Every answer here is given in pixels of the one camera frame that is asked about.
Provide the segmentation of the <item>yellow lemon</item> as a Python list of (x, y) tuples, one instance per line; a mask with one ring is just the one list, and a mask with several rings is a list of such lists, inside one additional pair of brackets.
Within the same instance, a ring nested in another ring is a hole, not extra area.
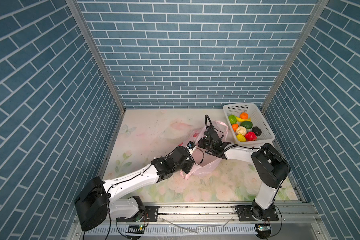
[(236, 138), (237, 138), (237, 140), (238, 140), (239, 142), (245, 142), (245, 141), (246, 141), (245, 136), (242, 135), (242, 134), (236, 135)]

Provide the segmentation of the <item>white garlic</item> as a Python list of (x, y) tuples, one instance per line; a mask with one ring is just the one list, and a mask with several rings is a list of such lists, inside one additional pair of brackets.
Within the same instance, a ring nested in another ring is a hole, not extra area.
[(239, 127), (237, 127), (237, 129), (236, 129), (236, 133), (237, 133), (238, 135), (243, 135), (243, 136), (245, 136), (245, 135), (247, 134), (247, 129), (246, 129), (245, 127), (243, 127), (243, 126), (239, 126)]

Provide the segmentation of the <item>light green fruit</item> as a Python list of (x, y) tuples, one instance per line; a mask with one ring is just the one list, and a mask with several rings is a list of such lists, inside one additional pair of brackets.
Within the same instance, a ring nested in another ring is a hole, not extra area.
[(231, 125), (236, 124), (237, 121), (237, 117), (235, 115), (229, 115), (229, 122)]

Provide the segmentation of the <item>red fruit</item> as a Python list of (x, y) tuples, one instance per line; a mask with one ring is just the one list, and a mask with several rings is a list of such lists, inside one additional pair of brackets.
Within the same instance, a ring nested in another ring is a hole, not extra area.
[(257, 135), (254, 132), (248, 132), (245, 135), (246, 141), (251, 142), (257, 140)]

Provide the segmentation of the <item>dark green fruit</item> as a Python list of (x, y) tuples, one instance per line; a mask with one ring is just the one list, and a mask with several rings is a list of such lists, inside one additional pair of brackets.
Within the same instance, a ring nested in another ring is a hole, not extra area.
[(241, 123), (241, 127), (244, 127), (247, 130), (250, 130), (253, 127), (253, 123), (249, 122), (249, 121), (244, 121), (244, 122)]

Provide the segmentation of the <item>dark avocado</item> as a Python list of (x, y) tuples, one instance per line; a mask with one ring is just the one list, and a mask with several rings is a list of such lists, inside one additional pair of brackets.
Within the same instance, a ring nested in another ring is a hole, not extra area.
[(259, 127), (253, 127), (252, 128), (252, 132), (257, 136), (261, 136), (262, 135), (262, 130)]

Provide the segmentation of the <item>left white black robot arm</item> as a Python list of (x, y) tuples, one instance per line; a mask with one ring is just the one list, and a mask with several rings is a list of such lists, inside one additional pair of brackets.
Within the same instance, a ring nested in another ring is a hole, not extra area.
[(107, 217), (130, 219), (142, 215), (145, 207), (140, 198), (125, 200), (123, 197), (167, 180), (176, 172), (189, 173), (195, 163), (193, 150), (191, 145), (178, 146), (168, 155), (130, 174), (105, 181), (100, 177), (89, 180), (74, 200), (82, 231), (94, 229)]

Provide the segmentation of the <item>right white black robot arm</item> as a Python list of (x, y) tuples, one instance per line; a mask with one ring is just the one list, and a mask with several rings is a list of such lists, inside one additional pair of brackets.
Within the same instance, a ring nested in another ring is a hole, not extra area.
[(253, 200), (251, 211), (264, 219), (272, 213), (276, 195), (287, 178), (291, 167), (271, 144), (261, 147), (245, 147), (223, 142), (216, 134), (207, 135), (198, 141), (198, 147), (208, 154), (222, 159), (239, 160), (252, 163), (262, 181), (259, 192)]

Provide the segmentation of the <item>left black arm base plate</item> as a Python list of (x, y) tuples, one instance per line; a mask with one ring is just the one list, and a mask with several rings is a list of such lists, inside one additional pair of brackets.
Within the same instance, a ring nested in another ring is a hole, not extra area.
[(143, 223), (143, 222), (157, 222), (159, 214), (158, 206), (144, 206), (130, 218), (117, 218), (117, 222), (122, 223)]

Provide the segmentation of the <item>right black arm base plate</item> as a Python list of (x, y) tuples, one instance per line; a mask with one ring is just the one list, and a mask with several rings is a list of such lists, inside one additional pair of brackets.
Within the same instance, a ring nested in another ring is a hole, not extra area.
[(251, 222), (251, 221), (279, 221), (279, 216), (275, 205), (271, 205), (268, 209), (263, 210), (257, 205), (238, 205), (235, 206), (235, 211), (238, 215), (240, 222)]

